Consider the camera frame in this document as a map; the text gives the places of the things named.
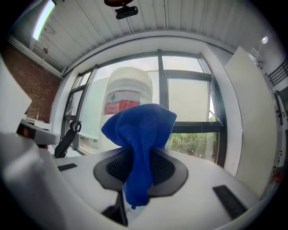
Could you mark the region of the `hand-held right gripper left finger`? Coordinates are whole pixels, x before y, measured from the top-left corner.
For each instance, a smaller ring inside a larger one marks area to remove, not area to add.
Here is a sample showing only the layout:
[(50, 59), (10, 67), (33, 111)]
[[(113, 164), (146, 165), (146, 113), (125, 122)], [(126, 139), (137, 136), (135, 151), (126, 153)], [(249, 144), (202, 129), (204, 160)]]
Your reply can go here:
[(108, 190), (122, 191), (133, 167), (133, 149), (121, 149), (119, 153), (99, 161), (94, 169), (95, 179)]

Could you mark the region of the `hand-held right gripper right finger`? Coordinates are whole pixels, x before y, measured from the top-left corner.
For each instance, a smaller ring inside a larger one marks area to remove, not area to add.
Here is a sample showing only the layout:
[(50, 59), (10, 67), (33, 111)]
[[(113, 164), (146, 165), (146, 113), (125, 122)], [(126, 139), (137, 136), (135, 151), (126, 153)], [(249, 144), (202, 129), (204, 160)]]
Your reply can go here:
[(177, 158), (170, 156), (164, 149), (150, 150), (150, 170), (153, 185), (148, 197), (168, 197), (179, 191), (188, 179), (188, 169)]

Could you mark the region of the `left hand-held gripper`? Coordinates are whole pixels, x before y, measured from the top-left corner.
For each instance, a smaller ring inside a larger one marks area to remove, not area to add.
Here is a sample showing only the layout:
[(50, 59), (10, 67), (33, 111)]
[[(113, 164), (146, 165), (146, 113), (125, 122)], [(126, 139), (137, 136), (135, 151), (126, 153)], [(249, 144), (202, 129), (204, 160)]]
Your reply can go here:
[(16, 133), (34, 140), (38, 145), (56, 145), (60, 142), (59, 134), (39, 128), (23, 119), (21, 120)]

